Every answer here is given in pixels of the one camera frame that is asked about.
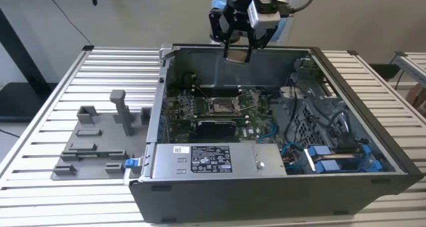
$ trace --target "circuit board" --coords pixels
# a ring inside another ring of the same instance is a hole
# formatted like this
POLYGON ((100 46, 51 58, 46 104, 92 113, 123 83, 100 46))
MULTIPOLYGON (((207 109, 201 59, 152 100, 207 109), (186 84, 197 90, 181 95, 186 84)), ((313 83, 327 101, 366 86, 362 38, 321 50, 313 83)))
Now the circuit board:
POLYGON ((167 102, 173 143, 283 142, 273 125, 266 95, 255 88, 241 89, 239 95, 231 97, 195 96, 185 90, 167 102), (211 135, 201 137, 201 125, 207 124, 206 130, 211 135), (262 138, 274 130, 275 135, 262 138))

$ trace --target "aluminum extrusion table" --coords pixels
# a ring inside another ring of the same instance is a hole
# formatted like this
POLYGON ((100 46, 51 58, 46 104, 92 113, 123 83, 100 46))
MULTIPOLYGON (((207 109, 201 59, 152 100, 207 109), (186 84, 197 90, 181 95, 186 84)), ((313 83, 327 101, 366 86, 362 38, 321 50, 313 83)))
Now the aluminum extrusion table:
MULTIPOLYGON (((426 119, 358 55, 325 51, 400 146, 426 173, 426 119)), ((0 226, 140 227, 144 223, 123 180, 52 181, 52 168, 76 125, 76 111, 112 112, 114 89, 126 104, 152 106, 159 49, 95 47, 83 51, 0 164, 0 226)), ((202 223, 199 226, 426 226, 426 178, 397 196, 384 196, 354 216, 202 223)))

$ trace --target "blue latch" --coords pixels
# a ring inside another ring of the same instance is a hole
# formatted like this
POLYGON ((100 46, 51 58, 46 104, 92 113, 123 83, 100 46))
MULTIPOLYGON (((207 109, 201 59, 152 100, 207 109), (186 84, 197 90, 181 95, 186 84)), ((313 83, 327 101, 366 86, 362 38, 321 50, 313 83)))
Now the blue latch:
POLYGON ((127 159, 124 162, 124 168, 135 168, 139 166, 139 159, 127 159))

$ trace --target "black power cord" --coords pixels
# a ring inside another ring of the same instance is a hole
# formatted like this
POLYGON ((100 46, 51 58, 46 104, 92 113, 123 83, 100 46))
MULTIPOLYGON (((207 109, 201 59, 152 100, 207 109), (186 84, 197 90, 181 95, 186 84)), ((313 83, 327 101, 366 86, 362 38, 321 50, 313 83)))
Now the black power cord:
POLYGON ((294 8, 294 9, 293 9, 293 13, 295 13, 295 12, 302 11, 303 9, 306 9, 307 6, 311 5, 313 1, 314 1, 314 0, 309 0, 307 3, 306 3, 303 6, 301 6, 301 7, 298 7, 298 8, 294 8))
POLYGON ((401 81, 401 78, 402 78, 402 75, 404 75, 405 71, 402 70, 401 74, 400 74, 400 77, 398 77, 398 81, 397 81, 397 84, 396 84, 396 91, 398 89, 398 85, 400 85, 400 81, 401 81))
POLYGON ((20 137, 19 135, 15 135, 14 133, 7 132, 7 131, 4 131, 4 130, 2 130, 2 129, 0 129, 0 132, 3 132, 3 133, 6 133, 6 134, 8 134, 8 135, 11 135, 11 136, 15 136, 15 137, 18 137, 18 138, 20 137))
POLYGON ((91 41, 88 40, 87 36, 86 36, 86 35, 83 34, 83 32, 80 31, 80 29, 76 27, 76 25, 75 25, 75 24, 72 23, 72 21, 70 20, 67 14, 66 14, 66 12, 64 12, 64 10, 60 8, 60 6, 59 6, 59 4, 56 3, 56 1, 52 0, 52 2, 55 3, 56 7, 59 8, 62 14, 64 14, 64 16, 66 16, 66 18, 67 18, 70 24, 75 27, 75 29, 78 30, 78 32, 82 34, 82 36, 83 36, 84 39, 87 40, 88 44, 94 45, 94 44, 91 43, 91 41))

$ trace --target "black stand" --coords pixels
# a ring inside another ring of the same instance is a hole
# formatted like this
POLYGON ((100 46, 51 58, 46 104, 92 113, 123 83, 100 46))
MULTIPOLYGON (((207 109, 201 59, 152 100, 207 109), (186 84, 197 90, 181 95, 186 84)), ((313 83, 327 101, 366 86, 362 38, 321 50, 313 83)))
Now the black stand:
POLYGON ((0 122, 30 122, 56 83, 48 84, 0 9, 0 43, 28 83, 10 83, 0 91, 0 122))

